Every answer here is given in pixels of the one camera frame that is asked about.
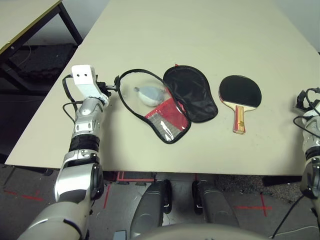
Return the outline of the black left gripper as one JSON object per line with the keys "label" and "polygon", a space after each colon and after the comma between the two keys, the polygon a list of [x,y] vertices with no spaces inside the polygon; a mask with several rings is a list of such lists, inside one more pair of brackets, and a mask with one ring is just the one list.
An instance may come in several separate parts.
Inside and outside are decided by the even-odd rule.
{"label": "black left gripper", "polygon": [[118,92],[120,89],[120,81],[121,78],[120,76],[116,76],[113,82],[113,85],[106,85],[105,82],[96,82],[99,90],[106,95],[107,97],[110,97],[112,94],[109,91],[115,91]]}

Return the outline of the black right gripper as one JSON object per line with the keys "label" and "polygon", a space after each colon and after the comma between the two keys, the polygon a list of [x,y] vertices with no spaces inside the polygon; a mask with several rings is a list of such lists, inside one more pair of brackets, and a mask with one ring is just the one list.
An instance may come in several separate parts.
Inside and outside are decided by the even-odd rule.
{"label": "black right gripper", "polygon": [[[317,104],[320,102],[319,99],[316,99],[315,101],[310,101],[308,93],[310,91],[315,92],[316,94],[320,93],[320,88],[308,88],[307,90],[302,90],[300,94],[296,98],[296,108],[303,111],[303,112],[308,112],[313,110]],[[304,102],[305,100],[308,102],[308,107],[305,107]]]}

